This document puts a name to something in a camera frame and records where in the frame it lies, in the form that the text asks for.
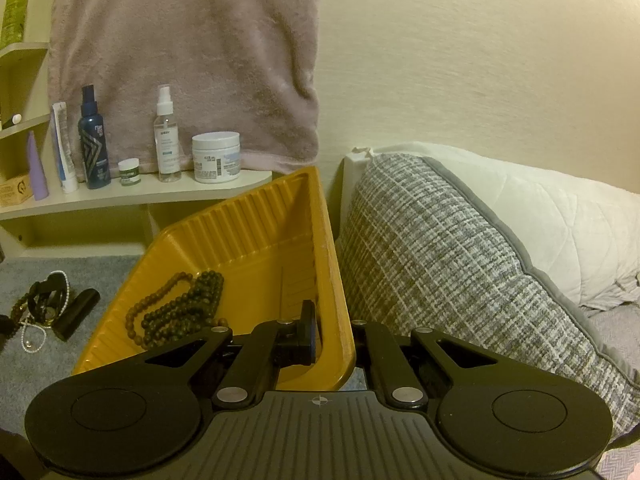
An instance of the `lavender object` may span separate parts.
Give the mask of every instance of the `lavender object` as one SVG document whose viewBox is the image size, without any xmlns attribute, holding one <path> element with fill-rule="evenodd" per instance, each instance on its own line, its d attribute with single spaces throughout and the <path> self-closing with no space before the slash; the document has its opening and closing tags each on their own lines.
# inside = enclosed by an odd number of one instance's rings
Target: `lavender object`
<svg viewBox="0 0 640 480">
<path fill-rule="evenodd" d="M 38 156 L 36 137 L 33 130 L 29 132 L 29 137 L 27 138 L 27 160 L 29 161 L 29 179 L 33 197 L 36 200 L 42 200 L 49 196 L 49 189 L 47 188 L 47 179 L 44 177 L 44 170 Z"/>
</svg>

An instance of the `jewelry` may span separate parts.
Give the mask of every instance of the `jewelry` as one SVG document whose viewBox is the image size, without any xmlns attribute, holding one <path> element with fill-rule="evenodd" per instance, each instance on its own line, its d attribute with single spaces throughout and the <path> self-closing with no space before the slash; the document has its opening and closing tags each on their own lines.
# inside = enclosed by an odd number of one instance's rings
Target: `jewelry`
<svg viewBox="0 0 640 480">
<path fill-rule="evenodd" d="M 140 322 L 145 335 L 136 334 L 134 328 L 136 316 L 162 300 L 180 280 L 187 281 L 191 285 L 190 290 L 145 314 Z M 225 319 L 214 318 L 220 304 L 224 281 L 222 274 L 213 270 L 206 270 L 195 280 L 192 274 L 178 272 L 157 292 L 150 294 L 129 309 L 124 323 L 127 336 L 133 339 L 136 345 L 147 350 L 162 346 L 168 341 L 178 341 L 189 334 L 199 332 L 204 326 L 219 324 L 228 326 Z"/>
<path fill-rule="evenodd" d="M 30 315 L 27 316 L 25 320 L 21 320 L 22 315 L 27 310 L 27 304 L 28 304 L 28 299 L 30 297 L 30 292 L 27 292 L 23 297 L 21 297 L 11 309 L 11 319 L 15 323 L 15 329 L 11 337 L 13 337 L 16 332 L 18 332 L 19 330 L 18 327 L 22 325 L 22 331 L 20 332 L 20 343 L 22 345 L 22 349 L 25 352 L 27 352 L 27 354 L 35 354 L 40 350 L 42 350 L 44 343 L 47 340 L 47 331 L 45 330 L 45 328 L 50 328 L 53 321 L 58 317 L 60 317 L 60 315 L 65 311 L 67 305 L 69 304 L 69 295 L 71 292 L 69 287 L 69 278 L 67 277 L 66 272 L 64 270 L 54 270 L 53 272 L 49 273 L 49 276 L 56 273 L 60 273 L 65 277 L 65 292 L 66 292 L 65 303 L 63 303 L 62 308 L 60 309 L 60 312 L 58 313 L 58 315 L 52 319 L 48 319 L 44 327 L 38 324 L 35 324 L 33 320 L 33 316 L 30 316 Z M 32 348 L 33 344 L 31 343 L 30 340 L 25 340 L 25 334 L 28 326 L 33 326 L 42 332 L 42 342 L 40 343 L 40 346 L 38 346 L 36 349 Z"/>
</svg>

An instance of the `crosshair symbol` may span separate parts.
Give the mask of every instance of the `crosshair symbol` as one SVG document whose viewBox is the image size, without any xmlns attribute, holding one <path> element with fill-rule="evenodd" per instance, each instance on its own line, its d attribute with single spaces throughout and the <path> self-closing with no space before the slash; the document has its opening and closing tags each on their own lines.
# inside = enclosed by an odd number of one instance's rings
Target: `crosshair symbol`
<svg viewBox="0 0 640 480">
<path fill-rule="evenodd" d="M 314 403 L 316 406 L 324 406 L 326 403 L 331 401 L 326 397 L 323 397 L 322 395 L 318 395 L 317 397 L 314 397 L 313 399 L 311 399 L 311 402 Z"/>
</svg>

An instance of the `white lid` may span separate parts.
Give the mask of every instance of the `white lid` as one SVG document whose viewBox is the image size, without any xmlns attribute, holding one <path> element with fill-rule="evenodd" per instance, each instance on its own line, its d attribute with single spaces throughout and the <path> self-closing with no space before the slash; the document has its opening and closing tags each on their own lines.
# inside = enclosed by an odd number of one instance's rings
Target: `white lid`
<svg viewBox="0 0 640 480">
<path fill-rule="evenodd" d="M 78 190 L 78 180 L 76 176 L 62 181 L 62 191 L 65 193 L 73 193 Z"/>
<path fill-rule="evenodd" d="M 171 115 L 174 113 L 174 102 L 171 101 L 171 87 L 169 85 L 160 85 L 158 87 L 156 110 L 158 115 Z"/>
<path fill-rule="evenodd" d="M 238 132 L 209 132 L 193 137 L 194 150 L 221 150 L 239 145 L 240 134 Z"/>
<path fill-rule="evenodd" d="M 118 169 L 120 171 L 135 170 L 140 165 L 138 158 L 126 158 L 118 163 Z"/>
</svg>

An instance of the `black cylinder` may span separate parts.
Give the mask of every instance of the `black cylinder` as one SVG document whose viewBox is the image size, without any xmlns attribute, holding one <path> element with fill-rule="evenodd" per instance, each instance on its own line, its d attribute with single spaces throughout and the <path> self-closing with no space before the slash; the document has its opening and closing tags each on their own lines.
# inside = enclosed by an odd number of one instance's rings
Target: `black cylinder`
<svg viewBox="0 0 640 480">
<path fill-rule="evenodd" d="M 78 294 L 62 315 L 51 325 L 56 337 L 62 341 L 69 339 L 98 301 L 100 301 L 100 294 L 94 288 L 87 288 Z"/>
</svg>

